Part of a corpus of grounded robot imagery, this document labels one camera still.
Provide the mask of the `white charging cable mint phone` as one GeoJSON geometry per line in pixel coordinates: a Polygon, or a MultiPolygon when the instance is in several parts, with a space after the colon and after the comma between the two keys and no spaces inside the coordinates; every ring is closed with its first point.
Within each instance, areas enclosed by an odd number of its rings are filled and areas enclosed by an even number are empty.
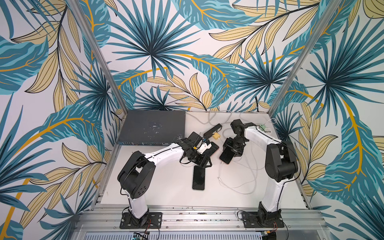
{"type": "Polygon", "coordinates": [[[241,165],[247,170],[251,171],[253,181],[257,181],[257,177],[261,170],[264,170],[264,167],[259,163],[259,159],[257,156],[258,147],[256,144],[251,143],[245,147],[245,152],[242,157],[238,160],[235,160],[235,163],[241,165]]]}

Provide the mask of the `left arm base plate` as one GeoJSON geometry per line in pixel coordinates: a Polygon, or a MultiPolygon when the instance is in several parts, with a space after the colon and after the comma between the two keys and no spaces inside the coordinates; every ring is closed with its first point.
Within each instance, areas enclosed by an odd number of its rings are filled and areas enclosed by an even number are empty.
{"type": "Polygon", "coordinates": [[[123,230],[160,229],[162,220],[163,213],[161,212],[148,212],[141,218],[134,217],[130,212],[124,212],[119,228],[123,230]]]}

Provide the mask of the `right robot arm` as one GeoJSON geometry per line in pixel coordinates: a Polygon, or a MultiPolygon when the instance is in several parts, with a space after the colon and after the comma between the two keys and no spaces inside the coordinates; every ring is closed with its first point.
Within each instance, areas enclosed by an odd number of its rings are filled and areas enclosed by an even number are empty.
{"type": "Polygon", "coordinates": [[[281,217],[285,184],[294,177],[299,168],[294,147],[290,142],[273,138],[254,123],[244,124],[237,119],[231,122],[231,128],[236,136],[226,139],[220,160],[229,164],[233,158],[241,157],[246,142],[249,141],[266,152],[265,171],[269,179],[256,218],[262,226],[275,223],[281,217]]]}

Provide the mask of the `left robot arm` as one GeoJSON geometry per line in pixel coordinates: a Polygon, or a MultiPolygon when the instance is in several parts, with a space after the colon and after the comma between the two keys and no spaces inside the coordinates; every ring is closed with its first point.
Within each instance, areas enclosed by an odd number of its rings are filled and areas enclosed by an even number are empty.
{"type": "Polygon", "coordinates": [[[218,149],[219,146],[210,141],[201,140],[201,144],[196,146],[194,141],[183,138],[152,153],[133,152],[118,174],[117,180],[121,186],[121,195],[128,197],[128,213],[136,224],[142,226],[148,220],[149,208],[145,193],[157,166],[187,158],[195,164],[192,188],[202,191],[205,189],[206,168],[212,166],[211,156],[218,149]]]}

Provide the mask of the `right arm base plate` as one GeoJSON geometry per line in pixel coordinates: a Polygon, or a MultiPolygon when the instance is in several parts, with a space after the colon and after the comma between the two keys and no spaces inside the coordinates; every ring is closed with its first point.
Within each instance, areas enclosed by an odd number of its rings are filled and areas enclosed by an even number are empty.
{"type": "Polygon", "coordinates": [[[281,216],[281,210],[277,212],[256,211],[256,212],[239,212],[241,220],[245,228],[255,229],[280,229],[284,228],[284,223],[281,216]]]}

